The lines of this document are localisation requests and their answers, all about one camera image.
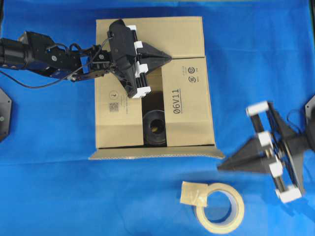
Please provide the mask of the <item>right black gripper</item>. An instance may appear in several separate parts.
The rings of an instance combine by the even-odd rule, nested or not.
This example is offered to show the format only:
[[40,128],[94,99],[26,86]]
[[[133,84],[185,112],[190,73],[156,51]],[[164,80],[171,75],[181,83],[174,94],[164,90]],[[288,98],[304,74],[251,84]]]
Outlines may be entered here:
[[217,169],[270,174],[275,192],[283,203],[301,198],[305,192],[303,158],[306,133],[293,130],[274,109],[272,102],[250,105],[246,113],[255,135]]

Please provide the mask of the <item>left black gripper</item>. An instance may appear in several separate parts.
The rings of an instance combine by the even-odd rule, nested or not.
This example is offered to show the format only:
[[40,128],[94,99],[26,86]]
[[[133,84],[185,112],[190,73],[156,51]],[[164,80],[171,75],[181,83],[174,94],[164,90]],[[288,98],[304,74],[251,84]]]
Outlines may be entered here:
[[143,98],[151,92],[146,74],[171,62],[172,57],[152,45],[137,40],[136,26],[122,19],[112,22],[108,36],[113,74],[129,98]]

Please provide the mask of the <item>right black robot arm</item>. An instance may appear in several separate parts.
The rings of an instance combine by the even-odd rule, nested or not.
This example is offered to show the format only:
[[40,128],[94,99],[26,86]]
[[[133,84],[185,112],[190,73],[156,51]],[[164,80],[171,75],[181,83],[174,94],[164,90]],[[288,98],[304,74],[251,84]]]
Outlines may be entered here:
[[315,113],[311,111],[304,132],[296,132],[269,101],[246,108],[255,135],[233,155],[225,159],[219,171],[270,174],[275,192],[283,203],[305,193],[303,158],[315,149]]

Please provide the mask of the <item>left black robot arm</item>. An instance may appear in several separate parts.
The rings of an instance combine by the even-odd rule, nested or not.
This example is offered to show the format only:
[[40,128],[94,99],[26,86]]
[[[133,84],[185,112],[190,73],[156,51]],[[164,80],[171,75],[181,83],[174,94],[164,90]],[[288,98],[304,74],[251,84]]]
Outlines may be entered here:
[[84,81],[112,73],[128,98],[142,98],[150,93],[146,75],[171,60],[165,52],[139,41],[136,26],[127,26],[122,19],[109,25],[102,44],[88,49],[76,43],[67,47],[31,31],[24,32],[18,40],[0,40],[2,68],[28,70],[57,82]]

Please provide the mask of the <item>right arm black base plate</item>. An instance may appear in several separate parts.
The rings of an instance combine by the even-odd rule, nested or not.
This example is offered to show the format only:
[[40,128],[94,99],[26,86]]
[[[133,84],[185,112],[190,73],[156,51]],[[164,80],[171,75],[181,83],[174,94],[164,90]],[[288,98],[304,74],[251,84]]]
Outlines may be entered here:
[[315,120],[315,95],[305,105],[306,124]]

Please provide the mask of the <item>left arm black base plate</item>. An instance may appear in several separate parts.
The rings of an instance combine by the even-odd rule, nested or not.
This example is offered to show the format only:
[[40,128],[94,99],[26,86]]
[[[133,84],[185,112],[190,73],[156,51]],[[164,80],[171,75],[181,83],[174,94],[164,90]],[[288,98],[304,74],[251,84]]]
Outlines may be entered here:
[[12,100],[0,89],[0,141],[2,142],[8,135],[10,130]]

